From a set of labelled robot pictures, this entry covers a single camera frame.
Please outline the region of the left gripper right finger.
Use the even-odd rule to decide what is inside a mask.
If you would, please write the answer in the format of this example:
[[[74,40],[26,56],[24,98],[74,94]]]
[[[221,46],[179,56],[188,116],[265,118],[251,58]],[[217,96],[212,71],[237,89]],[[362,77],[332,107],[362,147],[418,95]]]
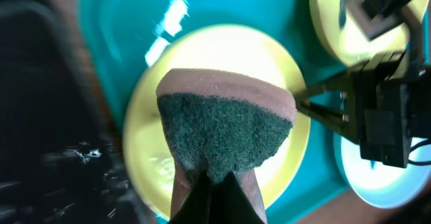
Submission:
[[[215,185],[215,224],[264,224],[232,172]]]

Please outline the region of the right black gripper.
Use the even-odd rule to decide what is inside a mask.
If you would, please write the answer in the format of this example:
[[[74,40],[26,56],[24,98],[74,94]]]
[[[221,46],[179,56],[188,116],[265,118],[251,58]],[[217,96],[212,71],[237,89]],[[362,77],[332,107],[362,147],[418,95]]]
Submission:
[[[360,146],[363,159],[407,167],[414,137],[430,138],[430,68],[408,68],[406,52],[378,54],[354,79],[329,79],[294,94],[299,112]],[[310,101],[340,90],[343,108]]]

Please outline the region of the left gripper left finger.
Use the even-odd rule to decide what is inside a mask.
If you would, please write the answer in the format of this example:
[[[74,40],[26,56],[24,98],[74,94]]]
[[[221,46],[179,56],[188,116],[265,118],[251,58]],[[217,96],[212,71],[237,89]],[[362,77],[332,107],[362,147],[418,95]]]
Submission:
[[[186,187],[180,174],[174,176],[170,220],[168,224],[208,224],[211,204],[211,180],[201,172],[194,185]]]

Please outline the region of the yellow plate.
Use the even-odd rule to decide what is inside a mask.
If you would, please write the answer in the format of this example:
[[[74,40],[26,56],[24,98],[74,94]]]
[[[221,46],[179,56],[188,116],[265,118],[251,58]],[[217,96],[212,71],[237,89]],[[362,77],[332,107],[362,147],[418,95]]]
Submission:
[[[309,0],[312,23],[327,52],[350,66],[378,52],[403,50],[407,46],[407,28],[398,26],[386,34],[368,40],[346,11],[343,0]]]
[[[170,218],[174,161],[162,129],[156,88],[172,68],[231,71],[292,93],[306,87],[290,53],[277,40],[250,27],[208,26],[171,44],[137,83],[123,128],[123,154],[132,184],[142,201],[165,220]]]

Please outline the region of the green and pink sponge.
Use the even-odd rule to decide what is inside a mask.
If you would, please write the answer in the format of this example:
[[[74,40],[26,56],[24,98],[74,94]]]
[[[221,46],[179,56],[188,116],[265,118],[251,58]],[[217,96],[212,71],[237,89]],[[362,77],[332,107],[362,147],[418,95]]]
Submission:
[[[185,176],[184,185],[191,188],[201,172],[219,184],[232,172],[266,223],[255,170],[288,138],[297,115],[293,95],[253,77],[213,69],[172,69],[156,95],[175,174]]]

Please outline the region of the black water tray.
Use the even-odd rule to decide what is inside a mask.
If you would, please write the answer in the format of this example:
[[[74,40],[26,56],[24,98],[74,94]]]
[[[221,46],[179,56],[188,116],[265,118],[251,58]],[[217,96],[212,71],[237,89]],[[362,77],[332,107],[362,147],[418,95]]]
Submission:
[[[52,0],[1,0],[1,222],[154,222]]]

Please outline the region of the teal plastic tray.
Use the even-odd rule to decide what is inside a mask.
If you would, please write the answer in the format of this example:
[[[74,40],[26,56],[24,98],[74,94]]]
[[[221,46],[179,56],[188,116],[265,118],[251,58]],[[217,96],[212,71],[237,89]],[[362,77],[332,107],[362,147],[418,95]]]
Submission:
[[[147,69],[183,36],[222,24],[277,40],[306,86],[348,67],[326,51],[309,0],[79,0],[79,22],[114,121],[123,133],[129,101]]]

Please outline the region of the light blue plate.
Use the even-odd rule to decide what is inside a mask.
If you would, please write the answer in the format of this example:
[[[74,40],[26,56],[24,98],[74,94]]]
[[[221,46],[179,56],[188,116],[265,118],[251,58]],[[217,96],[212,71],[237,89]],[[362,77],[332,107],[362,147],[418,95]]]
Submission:
[[[430,180],[430,166],[391,167],[360,157],[360,147],[333,135],[337,167],[353,191],[368,204],[394,209],[413,200]]]

